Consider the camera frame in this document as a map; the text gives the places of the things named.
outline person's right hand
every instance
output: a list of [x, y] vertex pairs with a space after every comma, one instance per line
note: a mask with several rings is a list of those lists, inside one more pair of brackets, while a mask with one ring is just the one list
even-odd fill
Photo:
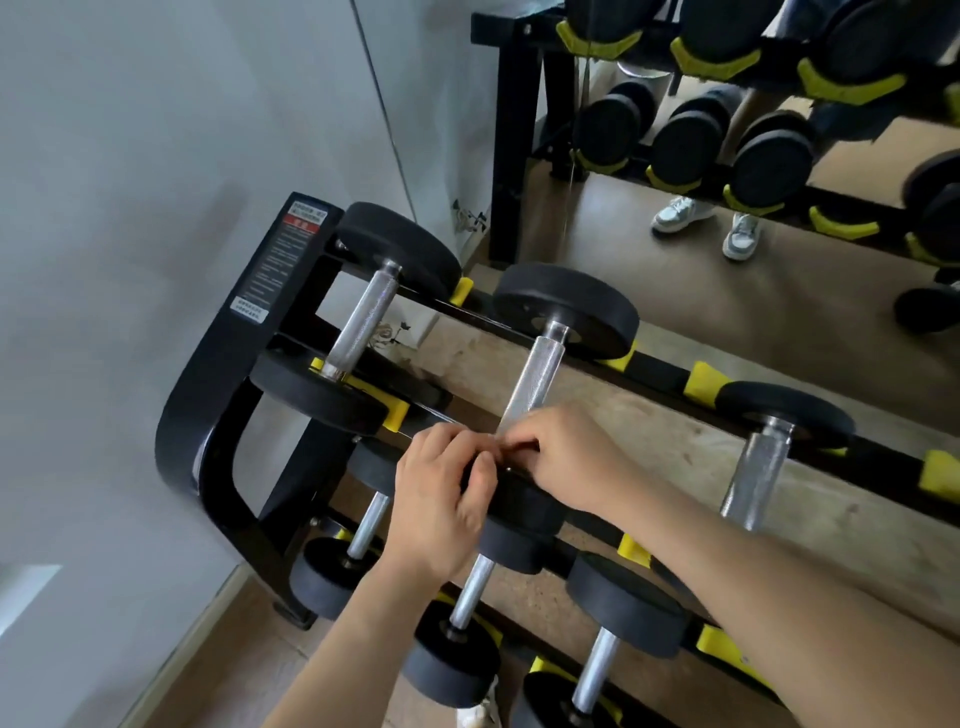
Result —
[[507, 458], [570, 508], [603, 515], [635, 488], [639, 466], [583, 410], [534, 410], [500, 438]]

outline silver dumbbell handle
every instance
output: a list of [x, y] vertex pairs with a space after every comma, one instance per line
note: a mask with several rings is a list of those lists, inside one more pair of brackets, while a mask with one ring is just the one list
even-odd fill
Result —
[[356, 560], [363, 558], [389, 505], [390, 496], [384, 496], [382, 493], [373, 494], [373, 500], [367, 506], [367, 512], [363, 515], [360, 525], [357, 526], [357, 532], [353, 534], [350, 545], [347, 547], [347, 556]]
[[790, 451], [795, 426], [777, 417], [767, 417], [740, 453], [733, 480], [720, 506], [720, 515], [748, 531], [760, 528], [780, 469]]
[[600, 697], [600, 691], [603, 689], [607, 673], [610, 672], [610, 664], [619, 645], [620, 639], [613, 632], [600, 628], [600, 634], [593, 641], [590, 656], [573, 691], [574, 707], [586, 716], [593, 712], [593, 706]]
[[[546, 323], [543, 334], [537, 337], [530, 355], [527, 356], [527, 362], [523, 365], [520, 379], [516, 381], [503, 418], [496, 428], [496, 434], [502, 434], [525, 414], [543, 406], [553, 377], [564, 358], [564, 343], [569, 334], [570, 328], [557, 321], [550, 320]], [[480, 595], [490, 581], [492, 572], [493, 561], [483, 555], [477, 556], [467, 583], [464, 584], [464, 590], [460, 592], [450, 615], [452, 626], [457, 629], [467, 628], [470, 615], [480, 602]]]
[[363, 296], [350, 314], [347, 325], [326, 356], [320, 369], [321, 376], [340, 381], [353, 371], [353, 367], [360, 360], [360, 354], [367, 347], [367, 342], [376, 332], [396, 295], [400, 285], [400, 270], [399, 265], [388, 259], [384, 260], [380, 269], [373, 274]]

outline sneaker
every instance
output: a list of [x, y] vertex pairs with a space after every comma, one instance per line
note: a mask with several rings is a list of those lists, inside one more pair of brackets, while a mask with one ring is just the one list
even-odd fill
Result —
[[654, 216], [653, 229], [658, 232], [679, 232], [690, 223], [713, 216], [715, 207], [689, 197], [675, 197]]
[[756, 252], [756, 244], [760, 242], [759, 225], [758, 217], [735, 213], [730, 232], [723, 240], [723, 255], [737, 262], [749, 260]]
[[493, 678], [493, 684], [487, 692], [487, 697], [483, 699], [480, 705], [474, 705], [472, 708], [457, 709], [457, 728], [502, 728], [500, 722], [500, 711], [496, 707], [497, 678]]

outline finger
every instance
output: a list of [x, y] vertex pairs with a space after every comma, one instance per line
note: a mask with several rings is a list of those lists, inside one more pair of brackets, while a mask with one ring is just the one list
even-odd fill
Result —
[[426, 440], [426, 436], [430, 434], [430, 429], [422, 429], [412, 438], [410, 438], [410, 445], [407, 447], [407, 451], [403, 453], [403, 457], [400, 460], [406, 460], [410, 462], [414, 460], [423, 449], [423, 442]]
[[493, 454], [485, 450], [473, 461], [470, 483], [457, 506], [460, 517], [471, 529], [480, 531], [495, 490], [496, 461], [493, 459]]
[[520, 466], [535, 479], [537, 477], [537, 465], [540, 462], [540, 453], [533, 448], [517, 448], [508, 450], [504, 453], [504, 459], [512, 465]]
[[420, 450], [420, 458], [423, 460], [436, 460], [450, 444], [450, 441], [467, 427], [457, 423], [441, 423], [433, 425], [427, 430], [426, 439], [423, 441], [423, 448]]
[[500, 435], [500, 445], [504, 449], [512, 449], [521, 445], [539, 443], [546, 435], [553, 416], [554, 407], [544, 407], [530, 412]]
[[496, 460], [500, 459], [500, 446], [492, 435], [465, 429], [450, 441], [439, 460], [461, 473], [473, 456], [483, 451], [489, 452]]

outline sticker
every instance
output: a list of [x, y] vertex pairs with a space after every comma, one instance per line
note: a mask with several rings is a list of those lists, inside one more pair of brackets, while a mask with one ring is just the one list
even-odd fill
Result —
[[230, 310], [236, 311], [248, 319], [253, 319], [258, 324], [266, 321], [267, 314], [270, 313], [266, 308], [260, 308], [256, 303], [250, 303], [247, 299], [242, 299], [239, 296], [233, 299], [233, 303], [230, 304]]
[[309, 231], [311, 234], [320, 229], [320, 225], [324, 223], [326, 219], [326, 210], [322, 210], [319, 207], [313, 207], [307, 205], [306, 203], [296, 202], [290, 205], [290, 209], [287, 210], [287, 214], [283, 216], [283, 222], [288, 225], [294, 225], [295, 227], [303, 228], [304, 230]]
[[273, 237], [263, 246], [250, 272], [235, 289], [229, 309], [257, 324], [266, 321], [280, 291], [300, 263], [326, 215], [327, 211], [316, 205], [300, 201], [290, 205]]

